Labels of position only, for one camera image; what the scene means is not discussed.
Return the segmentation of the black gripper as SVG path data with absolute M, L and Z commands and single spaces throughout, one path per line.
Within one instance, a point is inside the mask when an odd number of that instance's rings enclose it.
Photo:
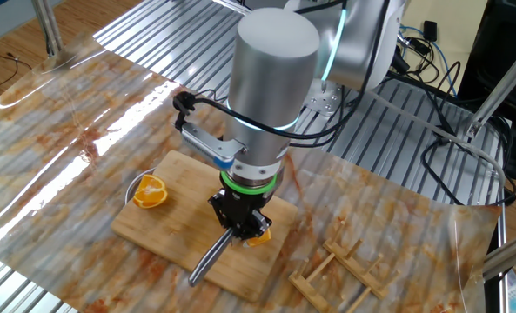
M 236 235 L 253 239 L 261 237 L 271 226 L 271 220 L 261 212 L 271 199 L 272 195 L 265 193 L 248 195 L 224 186 L 208 203 L 224 229 L 232 228 Z

